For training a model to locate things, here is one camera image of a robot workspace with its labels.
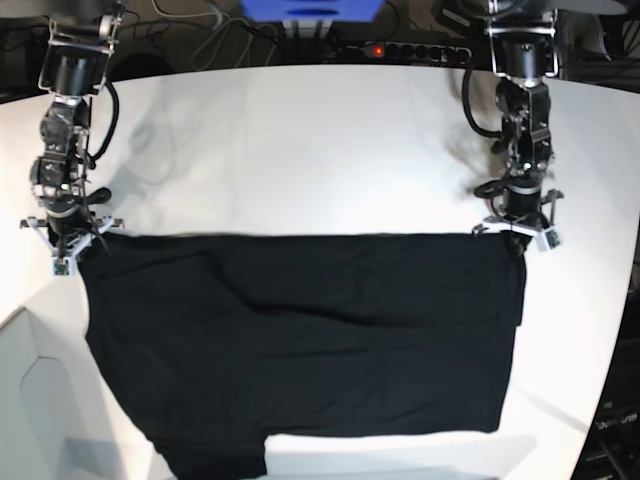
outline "blue box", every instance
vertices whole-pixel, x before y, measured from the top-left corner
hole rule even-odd
[[[256,22],[335,20],[371,22],[384,0],[242,0]]]

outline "black cloth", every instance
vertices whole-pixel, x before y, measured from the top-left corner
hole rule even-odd
[[[500,235],[106,240],[87,342],[180,480],[264,475],[277,433],[498,428],[526,276]]]

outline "white table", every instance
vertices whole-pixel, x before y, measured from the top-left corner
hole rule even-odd
[[[461,74],[274,67],[117,84],[120,123],[90,178],[113,190],[108,211],[137,233],[469,232],[488,212],[468,188],[490,175],[487,144],[467,126],[456,95]],[[478,77],[490,105],[493,77]],[[555,181],[545,188],[566,195],[557,215],[566,244],[548,254],[527,252],[525,313],[500,430],[275,437],[267,445],[270,473],[446,467],[464,479],[570,477],[607,374],[634,254],[640,96],[550,84],[557,162]],[[52,356],[75,352],[67,368],[80,407],[90,408],[73,371],[74,363],[92,362],[82,337],[82,283],[51,284],[47,252],[17,229],[20,218],[39,213],[27,177],[42,152],[38,124],[49,102],[0,107],[0,317],[49,285],[26,302],[47,332],[36,334],[39,348]],[[497,124],[497,110],[486,112],[485,123]],[[482,119],[481,109],[476,115]],[[109,117],[105,93],[95,103],[94,151]],[[140,446],[141,435],[104,385],[102,393],[112,438]],[[122,457],[131,478],[162,478],[153,466],[148,473],[148,457]]]

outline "black t-shirt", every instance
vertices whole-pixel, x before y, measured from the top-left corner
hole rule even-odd
[[[180,480],[266,474],[277,433],[498,428],[525,262],[500,235],[108,235],[87,342]]]

